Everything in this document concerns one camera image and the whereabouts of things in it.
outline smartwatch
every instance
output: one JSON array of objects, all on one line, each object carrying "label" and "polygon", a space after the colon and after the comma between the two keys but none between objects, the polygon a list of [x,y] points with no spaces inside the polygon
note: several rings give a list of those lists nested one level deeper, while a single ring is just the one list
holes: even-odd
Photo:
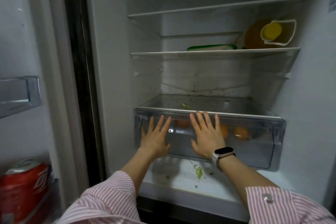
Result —
[{"label": "smartwatch", "polygon": [[221,158],[231,156],[231,155],[234,155],[234,156],[236,155],[235,151],[231,147],[224,147],[224,148],[221,148],[221,149],[217,149],[212,154],[212,162],[213,162],[214,165],[216,165],[216,167],[219,168],[219,166],[218,166],[219,160]]}]

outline clear plastic door compartment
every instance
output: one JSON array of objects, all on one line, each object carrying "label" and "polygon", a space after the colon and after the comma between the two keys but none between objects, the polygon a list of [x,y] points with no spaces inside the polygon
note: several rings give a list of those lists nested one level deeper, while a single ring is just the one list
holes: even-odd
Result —
[{"label": "clear plastic door compartment", "polygon": [[[154,117],[154,126],[160,116],[165,121],[172,118],[166,142],[171,144],[169,154],[180,158],[203,159],[193,151],[191,139],[196,140],[195,131],[191,125],[189,113],[183,111],[165,111],[155,109],[135,110],[135,142],[140,146],[140,131],[148,130],[149,120]],[[213,125],[214,114],[209,114]],[[264,118],[253,116],[238,116],[220,114],[221,133],[226,145],[232,147],[237,157],[245,164],[258,169],[276,171],[279,168],[282,141],[286,122],[280,118]]]}]

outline person's left hand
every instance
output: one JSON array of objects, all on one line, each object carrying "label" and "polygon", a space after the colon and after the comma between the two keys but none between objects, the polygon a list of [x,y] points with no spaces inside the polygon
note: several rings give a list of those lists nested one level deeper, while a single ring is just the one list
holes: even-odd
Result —
[{"label": "person's left hand", "polygon": [[156,128],[153,130],[154,118],[151,117],[147,134],[145,134],[144,128],[141,128],[140,148],[152,154],[154,159],[166,156],[170,148],[170,144],[166,145],[165,137],[169,129],[171,117],[168,118],[163,128],[161,129],[163,120],[164,117],[162,115]]}]

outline watch face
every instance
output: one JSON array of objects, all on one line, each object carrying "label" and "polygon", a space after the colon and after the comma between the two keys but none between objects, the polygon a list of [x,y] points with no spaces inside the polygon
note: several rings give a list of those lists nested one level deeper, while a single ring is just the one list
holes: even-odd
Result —
[{"label": "watch face", "polygon": [[227,154],[229,152],[233,152],[233,148],[225,147],[225,148],[215,150],[215,154],[218,154],[218,155]]}]

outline striped shirt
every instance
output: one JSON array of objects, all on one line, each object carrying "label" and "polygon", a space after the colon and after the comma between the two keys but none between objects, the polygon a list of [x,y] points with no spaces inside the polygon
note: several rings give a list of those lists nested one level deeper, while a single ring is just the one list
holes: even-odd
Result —
[{"label": "striped shirt", "polygon": [[[246,188],[253,224],[336,224],[331,213],[307,197],[275,187]],[[142,223],[132,179],[117,171],[87,189],[63,214],[58,224]]]}]

